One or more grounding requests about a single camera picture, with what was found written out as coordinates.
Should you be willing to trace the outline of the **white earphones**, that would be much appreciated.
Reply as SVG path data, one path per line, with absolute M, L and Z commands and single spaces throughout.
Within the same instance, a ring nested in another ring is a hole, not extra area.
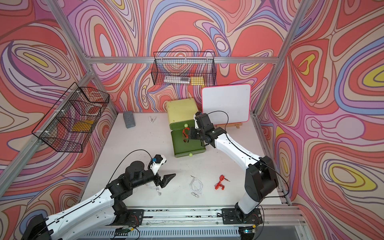
M 203 183 L 196 177 L 191 176 L 192 180 L 189 184 L 190 189 L 192 190 L 191 194 L 196 198 L 199 198 L 202 194 Z
M 157 187 L 157 186 L 155 186 L 155 185 L 152 186 L 151 184 L 146 184 L 146 186 L 147 186 L 148 188 L 152 189 L 152 190 L 155 190 L 159 196 L 162 195 L 162 193 L 161 193 L 159 187 Z

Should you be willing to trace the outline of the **red earphones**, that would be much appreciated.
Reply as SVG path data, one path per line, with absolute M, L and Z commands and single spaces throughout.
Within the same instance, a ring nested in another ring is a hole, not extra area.
M 182 134 L 183 134 L 183 141 L 185 143 L 188 143 L 190 140 L 190 128 L 189 127 L 184 128 L 182 131 Z
M 223 182 L 228 181 L 230 182 L 224 175 L 220 175 L 218 183 L 215 184 L 215 189 L 221 189 L 224 190 L 225 186 L 223 185 Z

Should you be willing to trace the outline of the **green drawer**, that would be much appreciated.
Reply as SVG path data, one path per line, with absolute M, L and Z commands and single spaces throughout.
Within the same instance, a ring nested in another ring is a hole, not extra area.
M 183 130 L 172 131 L 171 136 L 176 158 L 193 156 L 206 151 L 206 147 L 200 140 L 187 139 Z
M 170 129 L 172 131 L 183 130 L 184 128 L 189 128 L 189 127 L 195 128 L 194 119 L 170 123 Z

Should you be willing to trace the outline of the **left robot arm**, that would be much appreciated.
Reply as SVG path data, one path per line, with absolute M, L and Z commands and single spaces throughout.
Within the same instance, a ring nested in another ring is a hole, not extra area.
M 104 189 L 60 213 L 44 217 L 39 214 L 28 223 L 24 240 L 76 240 L 83 235 L 113 223 L 117 217 L 128 217 L 124 200 L 133 190 L 149 182 L 165 188 L 176 176 L 161 177 L 160 167 L 166 162 L 161 157 L 150 161 L 149 169 L 141 161 L 132 162 L 125 173 L 111 181 Z

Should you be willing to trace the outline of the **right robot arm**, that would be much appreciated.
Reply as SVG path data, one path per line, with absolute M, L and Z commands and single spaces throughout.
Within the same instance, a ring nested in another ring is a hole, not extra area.
M 189 138 L 200 140 L 205 145 L 225 153 L 245 172 L 246 193 L 235 204 L 237 218 L 247 218 L 271 192 L 279 186 L 278 173 L 273 160 L 260 157 L 237 143 L 226 129 L 215 127 L 209 114 L 196 112 L 195 126 L 190 129 Z

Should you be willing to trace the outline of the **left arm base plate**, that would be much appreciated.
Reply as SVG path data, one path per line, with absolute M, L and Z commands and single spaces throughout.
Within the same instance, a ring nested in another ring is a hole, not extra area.
M 138 227 L 142 224 L 144 219 L 143 209 L 125 210 L 116 218 L 118 225 Z

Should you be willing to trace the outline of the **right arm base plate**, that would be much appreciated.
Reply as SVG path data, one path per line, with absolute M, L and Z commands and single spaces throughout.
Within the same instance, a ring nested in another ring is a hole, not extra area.
M 263 214 L 259 208 L 253 209 L 248 214 L 243 214 L 235 208 L 224 208 L 218 214 L 223 220 L 224 225 L 260 225 L 264 222 Z

